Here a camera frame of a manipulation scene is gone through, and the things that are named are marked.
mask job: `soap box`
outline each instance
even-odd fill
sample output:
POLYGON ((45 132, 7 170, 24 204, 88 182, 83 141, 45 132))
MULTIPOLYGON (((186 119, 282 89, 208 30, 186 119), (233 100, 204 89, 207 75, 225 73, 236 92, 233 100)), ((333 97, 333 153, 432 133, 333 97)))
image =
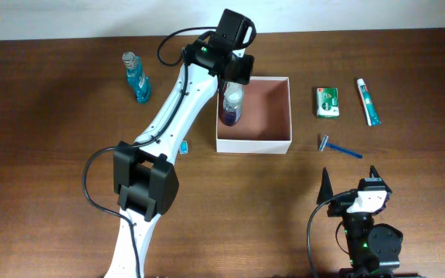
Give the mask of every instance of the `soap box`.
POLYGON ((337 88, 317 88, 317 117, 339 117, 337 88))

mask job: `blue razor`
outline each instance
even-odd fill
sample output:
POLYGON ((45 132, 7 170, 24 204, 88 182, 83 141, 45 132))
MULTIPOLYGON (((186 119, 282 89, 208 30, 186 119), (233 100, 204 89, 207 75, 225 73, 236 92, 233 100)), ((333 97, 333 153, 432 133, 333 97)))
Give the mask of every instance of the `blue razor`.
POLYGON ((325 147, 329 147, 333 150, 340 151, 343 154, 351 155, 354 158, 363 158, 363 155, 357 154, 354 151, 346 150, 343 147, 336 146, 335 144, 328 143, 329 136, 325 135, 324 139, 322 139, 321 146, 318 148, 319 151, 323 151, 325 147))

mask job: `white open box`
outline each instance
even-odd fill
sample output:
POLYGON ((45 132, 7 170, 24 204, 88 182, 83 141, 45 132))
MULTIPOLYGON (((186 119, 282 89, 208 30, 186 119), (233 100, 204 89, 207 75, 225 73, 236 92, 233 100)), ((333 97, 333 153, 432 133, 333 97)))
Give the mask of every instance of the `white open box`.
POLYGON ((289 78, 253 76, 243 89, 243 112, 232 127, 219 119, 223 98, 218 96, 217 152, 286 154, 292 141, 289 78))

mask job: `toothpaste cap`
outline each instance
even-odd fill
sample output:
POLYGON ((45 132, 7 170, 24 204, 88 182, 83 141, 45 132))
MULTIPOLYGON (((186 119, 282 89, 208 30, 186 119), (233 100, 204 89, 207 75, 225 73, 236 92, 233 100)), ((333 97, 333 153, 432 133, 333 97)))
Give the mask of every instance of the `toothpaste cap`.
POLYGON ((358 84, 358 86, 364 86, 365 85, 365 81, 363 81, 362 78, 360 78, 359 80, 356 80, 356 83, 358 84))

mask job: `small blue item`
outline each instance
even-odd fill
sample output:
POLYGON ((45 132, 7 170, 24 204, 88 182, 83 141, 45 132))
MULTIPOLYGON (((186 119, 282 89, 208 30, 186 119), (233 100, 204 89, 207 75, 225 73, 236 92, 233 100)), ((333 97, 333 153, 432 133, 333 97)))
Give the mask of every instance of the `small blue item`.
POLYGON ((187 141, 182 141, 182 145, 179 147, 180 154, 187 154, 189 152, 189 143, 187 141))
POLYGON ((325 147, 329 147, 333 150, 340 151, 343 154, 351 155, 354 158, 363 158, 363 155, 357 154, 354 151, 346 150, 345 148, 336 146, 335 144, 328 143, 329 136, 325 135, 324 139, 322 139, 321 146, 318 148, 319 151, 323 151, 325 147))
POLYGON ((132 52, 123 54, 124 66, 127 68, 128 84, 133 88, 138 103, 146 103, 151 96, 151 82, 145 76, 140 57, 132 52))

